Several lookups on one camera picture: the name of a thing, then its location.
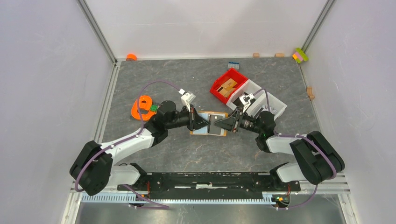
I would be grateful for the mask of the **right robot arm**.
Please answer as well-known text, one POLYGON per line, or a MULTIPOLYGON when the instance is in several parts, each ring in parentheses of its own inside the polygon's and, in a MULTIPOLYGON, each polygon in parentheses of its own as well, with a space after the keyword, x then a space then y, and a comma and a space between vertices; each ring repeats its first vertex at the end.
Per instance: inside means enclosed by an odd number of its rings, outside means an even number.
POLYGON ((273 169, 270 185, 275 190, 284 189, 291 181, 305 180, 318 185, 333 179, 345 169, 345 162, 330 142, 319 131, 308 134, 287 135, 275 131, 275 116, 262 111, 254 118, 239 108, 225 119, 215 121, 215 126, 230 132, 240 128, 257 133, 255 141, 261 151, 270 154, 289 154, 294 163, 286 163, 273 169))

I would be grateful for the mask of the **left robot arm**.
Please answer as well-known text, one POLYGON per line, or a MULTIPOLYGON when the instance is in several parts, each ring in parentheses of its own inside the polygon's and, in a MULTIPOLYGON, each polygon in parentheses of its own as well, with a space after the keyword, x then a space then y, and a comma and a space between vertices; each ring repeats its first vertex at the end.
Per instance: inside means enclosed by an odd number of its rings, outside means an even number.
POLYGON ((106 143, 99 144, 93 140, 85 143, 69 171, 75 180, 74 189, 93 196, 113 181, 117 185, 128 184, 135 190, 141 190, 147 184, 146 176, 134 168, 135 173, 130 177, 116 179, 116 163, 140 150, 158 145, 168 137, 170 129, 186 127, 195 131, 209 124, 193 105, 183 106, 178 111, 173 101, 163 101, 156 114, 137 131, 106 143))

